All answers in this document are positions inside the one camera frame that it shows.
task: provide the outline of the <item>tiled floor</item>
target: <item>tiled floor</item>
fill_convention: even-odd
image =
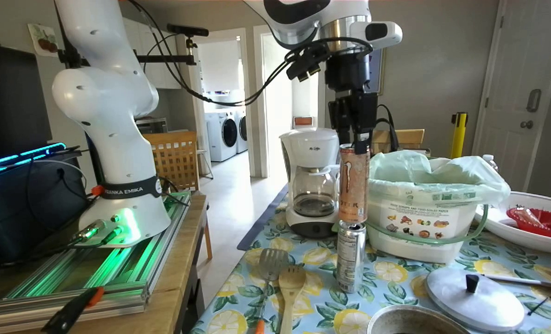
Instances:
[[[206,248],[198,258],[204,304],[209,304],[241,258],[237,243],[250,230],[269,202],[287,182],[282,159],[274,161],[269,178],[250,180],[248,154],[237,154],[213,165],[213,180],[202,178],[200,191],[208,197],[208,223],[213,260],[206,261]]]

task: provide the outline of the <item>cabinet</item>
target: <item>cabinet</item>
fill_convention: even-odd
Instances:
[[[161,56],[156,39],[146,24],[124,18],[126,37],[137,56]],[[170,52],[176,54],[174,37],[165,39]],[[141,63],[148,81],[157,89],[180,89],[180,83],[170,76],[165,63]]]

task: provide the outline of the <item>kitchen counter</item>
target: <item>kitchen counter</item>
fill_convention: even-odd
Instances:
[[[96,332],[96,334],[115,334],[115,332],[180,332],[185,330],[185,323],[193,323],[202,312],[195,308],[198,302],[191,299],[200,297],[196,278],[196,256],[200,245],[200,232],[206,226],[206,197],[195,193],[189,202],[189,210],[182,221],[176,234],[174,245],[169,250],[169,258],[159,273],[157,284],[150,295],[150,302],[143,313],[130,313],[107,319],[80,321],[72,326],[72,334]]]
[[[336,237],[321,241],[302,239],[285,226],[284,211],[276,211],[254,239],[252,248],[239,260],[193,332],[226,334],[254,330],[265,284],[259,269],[261,248],[284,248],[293,263],[306,269],[306,286],[293,306],[293,332],[360,332],[374,312],[391,304],[413,304],[439,312],[430,300],[425,282],[428,273],[441,267],[441,263],[404,260],[367,248],[360,287],[354,293],[343,293],[336,287],[334,278],[337,260]],[[480,274],[551,280],[551,254],[508,243],[490,232],[465,241],[449,267]],[[551,291],[514,284],[502,286],[527,310],[538,306],[525,317],[517,328],[519,332],[551,332]],[[278,332],[282,302],[280,291],[267,297],[263,310],[263,319],[267,319],[265,332]]]

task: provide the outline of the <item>fork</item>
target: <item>fork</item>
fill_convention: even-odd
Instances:
[[[265,278],[261,299],[258,304],[258,323],[256,323],[256,334],[263,334],[263,308],[269,295],[274,291],[274,280],[278,276],[278,271],[289,263],[287,252],[282,248],[263,248],[259,254],[259,269],[263,271],[261,276]]]

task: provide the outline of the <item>dryer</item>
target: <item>dryer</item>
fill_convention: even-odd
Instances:
[[[246,132],[246,120],[245,120],[245,107],[237,109],[237,154],[248,150],[248,132]]]
[[[233,109],[204,113],[211,161],[224,161],[237,154],[237,122]]]

